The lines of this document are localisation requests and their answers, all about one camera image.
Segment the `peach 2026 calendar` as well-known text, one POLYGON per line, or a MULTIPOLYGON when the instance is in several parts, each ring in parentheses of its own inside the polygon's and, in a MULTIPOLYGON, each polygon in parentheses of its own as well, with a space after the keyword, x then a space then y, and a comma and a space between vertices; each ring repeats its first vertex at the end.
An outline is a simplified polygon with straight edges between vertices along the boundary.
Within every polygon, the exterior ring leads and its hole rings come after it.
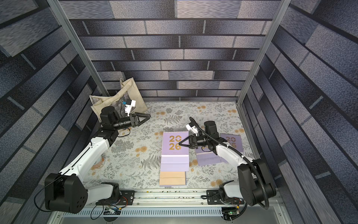
POLYGON ((185 172, 160 172, 160 186, 182 186, 186 185, 185 172))

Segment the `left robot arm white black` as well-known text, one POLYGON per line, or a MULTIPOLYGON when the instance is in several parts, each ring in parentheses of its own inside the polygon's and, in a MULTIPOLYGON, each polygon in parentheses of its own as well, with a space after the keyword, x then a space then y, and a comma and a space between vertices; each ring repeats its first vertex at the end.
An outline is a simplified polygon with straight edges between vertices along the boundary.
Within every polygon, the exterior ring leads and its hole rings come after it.
POLYGON ((120 129, 139 127, 150 119, 150 114, 130 113, 120 117, 117 110, 107 106, 100 113, 101 127, 83 151, 59 173, 45 179, 46 211, 79 213, 91 203, 116 205, 123 198, 117 183, 101 183, 84 187, 84 176, 102 154, 112 146, 120 129))

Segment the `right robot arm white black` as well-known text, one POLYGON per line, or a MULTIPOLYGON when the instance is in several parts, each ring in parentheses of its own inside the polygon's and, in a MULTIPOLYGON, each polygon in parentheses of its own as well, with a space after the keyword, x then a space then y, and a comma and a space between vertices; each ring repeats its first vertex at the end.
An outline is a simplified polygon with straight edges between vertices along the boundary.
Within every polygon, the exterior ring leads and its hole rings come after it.
POLYGON ((224 159, 237 169, 238 181, 228 181, 219 186, 217 195, 222 203, 243 200, 247 205, 269 208, 269 199, 277 195, 273 177, 262 159, 246 157, 235 149, 225 138, 220 137, 214 121, 206 121, 205 129, 190 117, 186 129, 191 135, 179 142, 190 149, 208 148, 209 152, 224 159))

